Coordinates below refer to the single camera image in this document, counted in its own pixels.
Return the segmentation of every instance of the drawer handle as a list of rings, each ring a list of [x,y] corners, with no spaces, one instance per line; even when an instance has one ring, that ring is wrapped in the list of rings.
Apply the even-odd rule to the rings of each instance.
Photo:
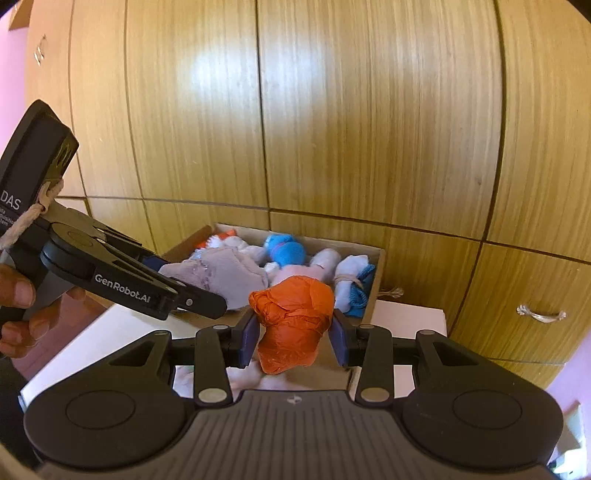
[[[519,315],[529,315],[534,320],[542,323],[558,322],[559,320],[564,320],[566,318],[566,312],[564,310],[561,310],[558,315],[540,315],[539,313],[532,312],[527,305],[519,305],[517,307],[517,313],[519,313]]]

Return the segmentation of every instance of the orange wrapped object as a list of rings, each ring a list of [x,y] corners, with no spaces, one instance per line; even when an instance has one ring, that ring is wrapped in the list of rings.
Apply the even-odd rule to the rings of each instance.
[[[328,285],[297,275],[251,293],[248,300],[267,329],[258,345],[261,368],[266,374],[314,363],[335,306],[335,295]]]

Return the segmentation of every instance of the metal handle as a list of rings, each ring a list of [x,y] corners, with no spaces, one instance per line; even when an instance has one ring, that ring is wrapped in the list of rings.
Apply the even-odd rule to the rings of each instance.
[[[37,45],[37,48],[35,49],[35,52],[33,52],[33,56],[35,57],[35,60],[37,61],[37,65],[41,65],[41,61],[45,58],[45,55],[43,54],[43,50],[41,49],[41,45],[44,42],[44,40],[47,40],[47,37],[45,35],[43,35],[43,37],[39,41],[39,45]]]
[[[534,320],[542,323],[558,322],[566,318],[566,312],[564,310],[561,310],[557,315],[540,315],[539,313],[532,312],[527,305],[519,305],[517,307],[517,313],[519,315],[529,315]]]

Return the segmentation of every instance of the wooden wardrobe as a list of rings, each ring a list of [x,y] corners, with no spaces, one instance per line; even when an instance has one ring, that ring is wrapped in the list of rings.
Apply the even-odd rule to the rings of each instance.
[[[384,289],[541,386],[589,331],[567,0],[34,0],[28,35],[27,101],[80,141],[62,195],[149,248],[215,221],[385,248]]]

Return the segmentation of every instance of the human hand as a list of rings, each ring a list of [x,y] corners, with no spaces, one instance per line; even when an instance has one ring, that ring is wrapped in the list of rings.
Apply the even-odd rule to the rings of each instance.
[[[68,295],[76,300],[86,292],[75,287]],[[27,309],[35,303],[35,288],[31,281],[8,265],[0,264],[0,306]],[[2,325],[0,353],[12,358],[26,356],[37,341],[55,327],[60,317],[61,297],[39,310],[29,321],[6,322]]]

